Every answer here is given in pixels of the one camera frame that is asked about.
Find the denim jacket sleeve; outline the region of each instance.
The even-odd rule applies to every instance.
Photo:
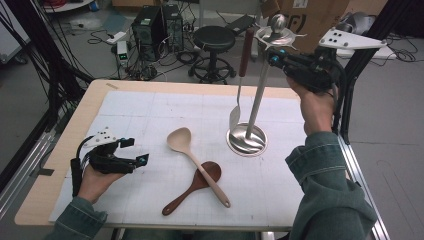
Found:
[[[74,197],[45,239],[93,239],[106,218],[106,212],[96,212],[89,201]]]
[[[290,239],[365,239],[377,220],[364,192],[346,179],[345,160],[330,132],[314,133],[286,158],[304,197]]]

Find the cardboard box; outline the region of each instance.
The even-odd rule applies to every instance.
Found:
[[[139,7],[144,5],[160,6],[162,0],[112,0],[114,7]]]
[[[349,0],[268,0],[261,5],[263,18],[272,18],[282,13],[287,20],[287,28],[297,37],[293,46],[284,49],[292,53],[313,53],[324,34],[339,23]]]
[[[350,0],[345,13],[364,12],[368,15],[377,16],[386,3],[387,0]]]

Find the white paper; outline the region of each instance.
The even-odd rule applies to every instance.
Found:
[[[241,122],[248,122],[253,97],[241,97]],[[135,158],[150,154],[147,166],[115,182],[94,205],[107,211],[108,223],[161,226],[287,227],[291,226],[303,193],[285,158],[304,143],[299,102],[262,99],[255,125],[268,137],[266,151],[241,157],[226,143],[228,118],[236,106],[234,96],[111,91],[105,97],[87,136],[106,126],[118,137],[135,138],[135,145],[115,155]],[[201,162],[214,161],[222,169],[218,185],[231,201],[224,207],[210,188],[189,195],[169,216],[163,208],[181,195],[193,180],[194,163],[172,151],[169,133],[187,127],[191,150]],[[83,157],[91,149],[83,149]],[[67,175],[56,207],[54,222],[71,201],[72,181]]]

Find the cuff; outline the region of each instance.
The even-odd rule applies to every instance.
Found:
[[[309,176],[346,169],[337,135],[331,132],[308,136],[305,146],[296,147],[286,163],[300,185]]]
[[[106,222],[106,218],[106,212],[96,212],[89,201],[74,197],[56,224],[74,233],[93,238]]]

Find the metal ball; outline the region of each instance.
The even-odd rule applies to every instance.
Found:
[[[277,14],[271,19],[271,29],[273,33],[281,33],[287,25],[286,18],[283,14]]]

